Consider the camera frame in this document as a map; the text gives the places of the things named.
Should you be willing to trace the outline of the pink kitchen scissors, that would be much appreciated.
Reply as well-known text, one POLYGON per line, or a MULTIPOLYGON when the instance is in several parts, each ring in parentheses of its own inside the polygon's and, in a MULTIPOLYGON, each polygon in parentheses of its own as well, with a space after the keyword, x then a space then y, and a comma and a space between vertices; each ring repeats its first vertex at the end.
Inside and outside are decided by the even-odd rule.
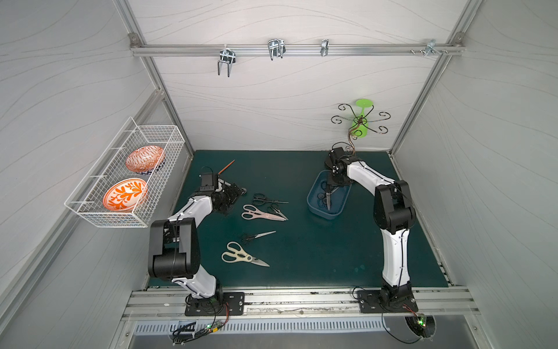
POLYGON ((245 204, 243 208, 244 208, 244 212, 241 214, 241 217, 244 220, 265 219, 265 220, 272 220, 272 221, 279 221, 279 222, 286 221, 286 218, 283 218, 280 215, 263 212, 252 204, 245 204))

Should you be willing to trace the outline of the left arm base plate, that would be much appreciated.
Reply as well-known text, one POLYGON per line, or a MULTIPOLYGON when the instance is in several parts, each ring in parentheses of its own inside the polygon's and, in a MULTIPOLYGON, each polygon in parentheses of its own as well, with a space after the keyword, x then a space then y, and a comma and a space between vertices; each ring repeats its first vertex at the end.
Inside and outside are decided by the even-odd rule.
POLYGON ((186 317, 192 316, 241 316, 244 314, 246 294, 244 292, 224 292, 212 298, 185 298, 186 317))

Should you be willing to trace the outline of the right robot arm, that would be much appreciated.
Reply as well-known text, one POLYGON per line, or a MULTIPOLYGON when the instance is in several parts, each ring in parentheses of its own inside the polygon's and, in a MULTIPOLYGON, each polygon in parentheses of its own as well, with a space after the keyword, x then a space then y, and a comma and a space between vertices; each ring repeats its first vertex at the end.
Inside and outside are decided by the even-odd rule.
POLYGON ((325 166, 331 172, 330 185, 358 183, 373 194, 373 219, 382 233, 384 250, 380 303, 389 308, 411 299, 408 237, 416 222, 416 211, 409 184, 383 175, 341 147, 329 151, 325 166))

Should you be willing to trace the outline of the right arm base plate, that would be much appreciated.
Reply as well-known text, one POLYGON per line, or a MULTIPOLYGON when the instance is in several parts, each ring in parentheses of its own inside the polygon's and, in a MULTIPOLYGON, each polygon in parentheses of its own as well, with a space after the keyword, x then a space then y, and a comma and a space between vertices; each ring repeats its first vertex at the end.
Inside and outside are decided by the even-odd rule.
POLYGON ((362 314, 406 314, 418 313, 419 308, 413 292, 400 289, 399 292, 388 292, 386 289, 355 292, 359 310, 362 314))

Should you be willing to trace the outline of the large black handled scissors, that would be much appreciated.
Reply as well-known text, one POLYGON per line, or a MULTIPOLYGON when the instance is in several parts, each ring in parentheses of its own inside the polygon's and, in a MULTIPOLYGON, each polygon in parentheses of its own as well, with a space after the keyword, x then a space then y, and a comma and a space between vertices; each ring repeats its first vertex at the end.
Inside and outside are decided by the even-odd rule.
POLYGON ((265 204, 288 204, 289 202, 270 199, 263 193, 255 193, 252 199, 252 204, 254 206, 262 206, 265 204))

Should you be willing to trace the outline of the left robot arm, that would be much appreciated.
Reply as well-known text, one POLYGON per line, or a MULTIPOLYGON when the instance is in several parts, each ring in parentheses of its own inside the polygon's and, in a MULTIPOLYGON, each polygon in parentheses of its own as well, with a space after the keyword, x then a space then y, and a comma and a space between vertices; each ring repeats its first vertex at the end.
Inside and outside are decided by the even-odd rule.
POLYGON ((218 180, 202 186, 174 215, 151 224, 148 275, 171 282, 190 292, 192 298, 213 298, 218 281, 201 264, 198 227, 213 212, 227 214, 247 190, 218 180))

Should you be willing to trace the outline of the black scissors silver blades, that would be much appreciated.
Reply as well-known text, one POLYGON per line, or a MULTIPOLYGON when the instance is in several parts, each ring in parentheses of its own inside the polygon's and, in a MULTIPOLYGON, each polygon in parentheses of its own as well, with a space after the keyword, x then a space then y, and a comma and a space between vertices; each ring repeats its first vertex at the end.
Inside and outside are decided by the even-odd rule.
POLYGON ((326 181, 321 183, 322 192, 318 194, 318 204, 320 207, 331 209, 332 196, 339 189, 339 186, 328 184, 326 181))

